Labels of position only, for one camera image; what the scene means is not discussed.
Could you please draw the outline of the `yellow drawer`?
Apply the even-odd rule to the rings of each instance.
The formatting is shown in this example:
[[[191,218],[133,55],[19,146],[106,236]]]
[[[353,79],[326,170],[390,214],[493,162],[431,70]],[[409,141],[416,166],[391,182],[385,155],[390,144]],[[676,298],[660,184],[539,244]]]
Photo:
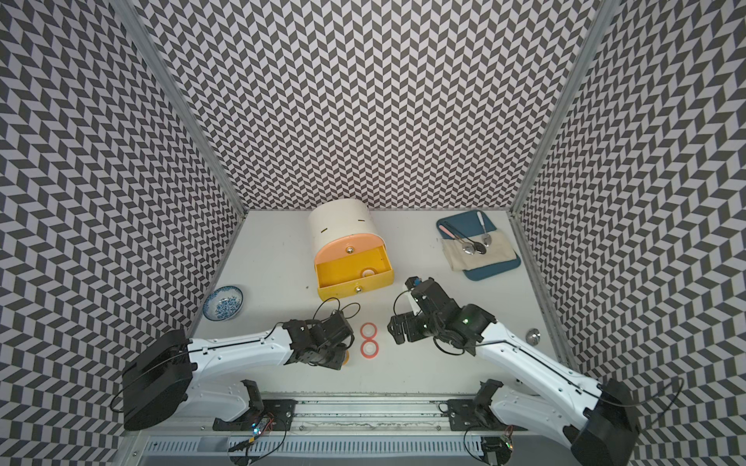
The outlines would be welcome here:
[[[361,277],[361,272],[368,268],[375,270],[376,274],[367,278]],[[317,264],[315,271],[317,291],[322,300],[342,299],[382,289],[394,283],[394,268],[385,246]]]

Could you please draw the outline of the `white round drawer cabinet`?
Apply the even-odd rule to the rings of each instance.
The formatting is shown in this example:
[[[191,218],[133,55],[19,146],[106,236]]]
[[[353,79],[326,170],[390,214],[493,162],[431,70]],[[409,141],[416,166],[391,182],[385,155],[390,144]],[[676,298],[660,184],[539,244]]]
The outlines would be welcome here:
[[[322,246],[338,238],[361,233],[381,237],[369,209],[357,199],[339,199],[322,204],[311,212],[308,221],[315,256]]]

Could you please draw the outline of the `orange top drawer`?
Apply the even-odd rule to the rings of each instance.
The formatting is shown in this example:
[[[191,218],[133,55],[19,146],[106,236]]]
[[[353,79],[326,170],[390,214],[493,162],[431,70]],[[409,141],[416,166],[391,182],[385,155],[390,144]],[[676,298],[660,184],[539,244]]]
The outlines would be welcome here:
[[[384,247],[384,240],[376,234],[361,233],[338,238],[326,243],[316,253],[316,264],[332,262],[349,254],[361,254]]]

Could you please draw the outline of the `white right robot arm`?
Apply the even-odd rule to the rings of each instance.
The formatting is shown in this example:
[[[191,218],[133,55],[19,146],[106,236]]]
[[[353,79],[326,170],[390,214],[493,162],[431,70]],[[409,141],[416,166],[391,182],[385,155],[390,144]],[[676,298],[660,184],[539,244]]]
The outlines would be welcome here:
[[[398,345],[431,338],[450,356],[489,361],[530,389],[487,380],[471,401],[478,426],[516,426],[568,448],[582,465],[626,465],[641,432],[629,388],[576,372],[510,331],[483,308],[460,306],[434,279],[404,285],[411,311],[394,314],[388,332]]]

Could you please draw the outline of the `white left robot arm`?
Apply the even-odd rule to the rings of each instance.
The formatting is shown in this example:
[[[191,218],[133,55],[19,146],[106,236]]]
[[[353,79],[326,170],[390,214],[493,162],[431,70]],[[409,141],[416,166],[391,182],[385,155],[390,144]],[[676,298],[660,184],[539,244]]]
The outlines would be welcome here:
[[[159,337],[122,371],[124,429],[140,431],[174,415],[234,423],[260,408],[250,372],[301,363],[340,370],[355,331],[344,313],[322,320],[287,320],[255,334],[190,339],[182,330]]]

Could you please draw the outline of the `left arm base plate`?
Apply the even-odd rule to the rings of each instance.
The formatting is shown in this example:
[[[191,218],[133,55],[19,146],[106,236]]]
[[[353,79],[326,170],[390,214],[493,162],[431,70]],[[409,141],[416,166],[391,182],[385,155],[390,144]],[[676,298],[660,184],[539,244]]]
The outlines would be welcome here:
[[[294,399],[270,399],[263,402],[263,408],[251,406],[233,421],[214,420],[214,431],[247,432],[258,435],[267,429],[288,431],[293,424],[297,401]]]

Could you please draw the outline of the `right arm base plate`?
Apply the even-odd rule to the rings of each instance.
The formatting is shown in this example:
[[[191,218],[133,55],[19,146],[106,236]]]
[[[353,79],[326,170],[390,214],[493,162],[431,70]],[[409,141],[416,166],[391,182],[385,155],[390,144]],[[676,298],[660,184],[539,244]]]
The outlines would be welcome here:
[[[450,429],[464,432],[474,430],[505,431],[508,425],[502,423],[489,407],[477,406],[471,399],[449,399],[445,402],[445,416]]]

